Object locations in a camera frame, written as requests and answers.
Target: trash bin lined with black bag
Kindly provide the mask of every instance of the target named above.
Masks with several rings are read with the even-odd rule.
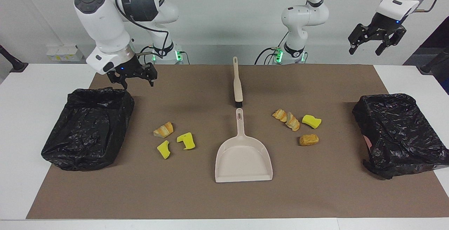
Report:
[[[372,173],[391,179],[449,165],[449,150],[411,96],[362,96],[353,115],[368,146],[363,165]]]
[[[77,89],[67,97],[42,157],[63,170],[112,164],[122,147],[134,100],[121,89]]]

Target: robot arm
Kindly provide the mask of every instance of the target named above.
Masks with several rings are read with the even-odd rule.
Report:
[[[306,5],[292,6],[282,12],[282,23],[288,28],[287,41],[282,47],[282,64],[300,60],[308,38],[303,27],[321,25],[328,17],[329,10],[324,0],[307,0]]]
[[[140,64],[123,21],[147,29],[152,34],[157,56],[164,59],[170,55],[174,44],[165,27],[159,24],[177,20],[177,8],[165,0],[74,0],[74,6],[78,18],[96,43],[87,64],[99,74],[107,74],[112,83],[120,83],[125,89],[125,79],[131,77],[148,80],[153,86],[157,72],[151,63]]]
[[[358,24],[348,40],[352,55],[359,45],[370,40],[381,40],[376,50],[379,56],[385,48],[397,45],[406,33],[402,23],[413,13],[423,0],[382,0],[368,26]]]

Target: dustpan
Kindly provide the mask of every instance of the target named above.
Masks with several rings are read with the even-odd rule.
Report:
[[[257,139],[245,135],[243,110],[236,110],[237,136],[221,144],[215,160],[215,182],[267,181],[273,178],[270,155]]]

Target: brown paper surface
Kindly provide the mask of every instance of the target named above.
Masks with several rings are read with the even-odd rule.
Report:
[[[115,163],[97,171],[52,166],[29,219],[221,219],[449,217],[449,198],[433,171],[380,180],[361,164],[366,143],[351,114],[362,95],[386,94],[373,66],[240,66],[245,130],[268,149],[268,182],[215,183],[221,143],[236,135],[232,66],[156,66],[151,88],[128,80],[136,105]],[[110,86],[96,75],[91,88]],[[322,124],[297,132],[271,117],[278,108]],[[172,152],[152,131],[167,121]],[[176,137],[191,132],[196,148]],[[318,144],[298,146],[303,134]]]

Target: white table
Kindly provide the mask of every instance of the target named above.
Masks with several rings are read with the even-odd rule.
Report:
[[[375,66],[388,92],[406,93],[445,145],[449,145],[449,96],[415,67]],[[0,84],[0,230],[3,229],[448,229],[449,218],[247,219],[247,220],[25,220],[50,168],[40,156],[67,94],[88,88],[88,65],[30,64]],[[449,168],[435,171],[449,195]]]

